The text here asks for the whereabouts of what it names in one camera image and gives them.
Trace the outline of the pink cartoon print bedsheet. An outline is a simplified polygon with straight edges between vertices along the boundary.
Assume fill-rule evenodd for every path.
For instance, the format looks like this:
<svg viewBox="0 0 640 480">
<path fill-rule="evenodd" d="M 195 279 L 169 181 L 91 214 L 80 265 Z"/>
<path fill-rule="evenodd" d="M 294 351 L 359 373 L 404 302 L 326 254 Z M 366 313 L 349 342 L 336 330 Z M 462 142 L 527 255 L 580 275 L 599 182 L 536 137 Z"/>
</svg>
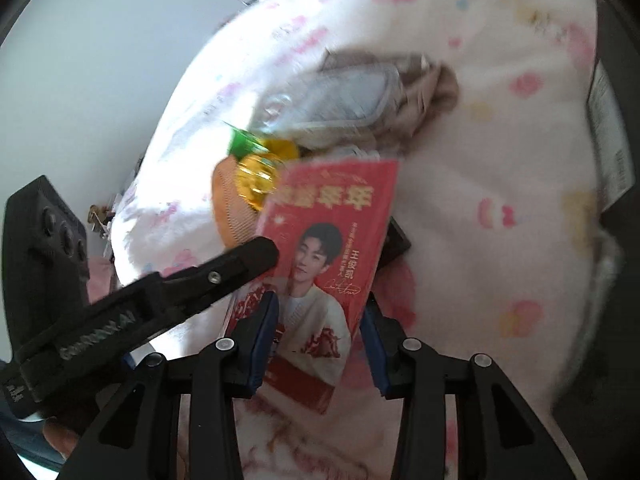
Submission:
<svg viewBox="0 0 640 480">
<path fill-rule="evenodd" d="M 406 141 L 394 215 L 411 249 L 382 311 L 437 351 L 492 356 L 549 429 L 616 258 L 597 225 L 587 100 L 596 0 L 259 0 L 194 58 L 114 220 L 122 284 L 216 257 L 209 191 L 230 125 L 328 52 L 444 66 L 446 113 Z"/>
</svg>

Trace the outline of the green foil snack bag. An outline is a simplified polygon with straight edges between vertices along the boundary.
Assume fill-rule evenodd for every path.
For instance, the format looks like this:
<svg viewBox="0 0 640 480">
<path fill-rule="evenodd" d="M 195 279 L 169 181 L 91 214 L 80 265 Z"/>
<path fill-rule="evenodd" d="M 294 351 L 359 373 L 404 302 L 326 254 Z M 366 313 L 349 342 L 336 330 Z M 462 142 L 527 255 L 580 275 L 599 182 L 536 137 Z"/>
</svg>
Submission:
<svg viewBox="0 0 640 480">
<path fill-rule="evenodd" d="M 248 155 L 265 154 L 269 152 L 268 148 L 266 148 L 253 133 L 232 125 L 229 125 L 229 128 L 231 138 L 228 144 L 228 154 L 237 160 L 241 160 Z"/>
</svg>

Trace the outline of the brown grey cloth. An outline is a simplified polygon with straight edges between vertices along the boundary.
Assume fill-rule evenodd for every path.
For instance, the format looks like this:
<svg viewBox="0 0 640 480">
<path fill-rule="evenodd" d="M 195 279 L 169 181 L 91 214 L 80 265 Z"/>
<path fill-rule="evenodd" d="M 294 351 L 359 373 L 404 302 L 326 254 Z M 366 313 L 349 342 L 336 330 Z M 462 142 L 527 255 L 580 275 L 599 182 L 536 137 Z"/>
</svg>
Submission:
<svg viewBox="0 0 640 480">
<path fill-rule="evenodd" d="M 460 87 L 454 70 L 434 62 L 424 53 L 375 55 L 366 50 L 327 50 L 318 67 L 320 73 L 340 68 L 372 68 L 393 65 L 399 73 L 399 89 L 392 93 L 382 115 L 371 125 L 345 132 L 320 130 L 307 133 L 296 143 L 313 152 L 354 146 L 361 151 L 400 154 L 412 138 L 458 104 Z"/>
</svg>

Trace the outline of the orange knitted cloth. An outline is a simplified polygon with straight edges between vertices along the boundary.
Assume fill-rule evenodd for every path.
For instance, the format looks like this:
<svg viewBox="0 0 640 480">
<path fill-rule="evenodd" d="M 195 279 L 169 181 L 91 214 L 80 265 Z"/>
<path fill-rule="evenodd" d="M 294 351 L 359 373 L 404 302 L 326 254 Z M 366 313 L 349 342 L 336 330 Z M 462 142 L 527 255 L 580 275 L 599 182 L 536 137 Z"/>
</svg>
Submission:
<svg viewBox="0 0 640 480">
<path fill-rule="evenodd" d="M 212 205 L 222 244 L 235 248 L 254 234 L 258 213 L 239 196 L 234 183 L 238 161 L 233 155 L 218 162 L 212 174 Z"/>
</svg>

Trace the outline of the yellow foil snack bag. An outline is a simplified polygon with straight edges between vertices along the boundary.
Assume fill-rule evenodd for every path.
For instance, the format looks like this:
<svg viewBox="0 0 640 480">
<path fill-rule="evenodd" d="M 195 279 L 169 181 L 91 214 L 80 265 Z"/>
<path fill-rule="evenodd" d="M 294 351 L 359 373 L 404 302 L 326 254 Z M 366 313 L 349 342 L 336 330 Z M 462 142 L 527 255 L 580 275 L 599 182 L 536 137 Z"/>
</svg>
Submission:
<svg viewBox="0 0 640 480">
<path fill-rule="evenodd" d="M 262 210 L 266 198 L 278 187 L 282 168 L 295 159 L 299 159 L 299 149 L 292 141 L 251 140 L 235 168 L 236 192 L 253 209 Z"/>
</svg>

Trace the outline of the red packet with man portrait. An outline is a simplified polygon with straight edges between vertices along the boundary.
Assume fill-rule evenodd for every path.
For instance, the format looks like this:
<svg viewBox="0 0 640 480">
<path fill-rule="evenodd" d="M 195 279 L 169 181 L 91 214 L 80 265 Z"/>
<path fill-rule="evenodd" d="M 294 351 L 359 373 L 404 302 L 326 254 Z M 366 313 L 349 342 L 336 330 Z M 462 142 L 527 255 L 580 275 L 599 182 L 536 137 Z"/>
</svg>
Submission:
<svg viewBox="0 0 640 480">
<path fill-rule="evenodd" d="M 258 217 L 279 262 L 241 288 L 230 328 L 275 292 L 279 315 L 265 381 L 318 414 L 343 376 L 390 224 L 399 162 L 344 157 L 285 171 Z"/>
</svg>

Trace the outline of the clear zip pouch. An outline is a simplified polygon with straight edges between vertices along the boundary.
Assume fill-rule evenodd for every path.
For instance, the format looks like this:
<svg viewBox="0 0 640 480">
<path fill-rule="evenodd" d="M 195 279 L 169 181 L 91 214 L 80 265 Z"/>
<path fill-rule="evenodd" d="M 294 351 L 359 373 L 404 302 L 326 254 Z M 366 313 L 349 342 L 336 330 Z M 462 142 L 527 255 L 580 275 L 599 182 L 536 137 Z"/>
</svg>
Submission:
<svg viewBox="0 0 640 480">
<path fill-rule="evenodd" d="M 247 129 L 308 150 L 328 148 L 371 132 L 401 96 L 399 72 L 390 64 L 306 73 L 265 90 Z"/>
</svg>

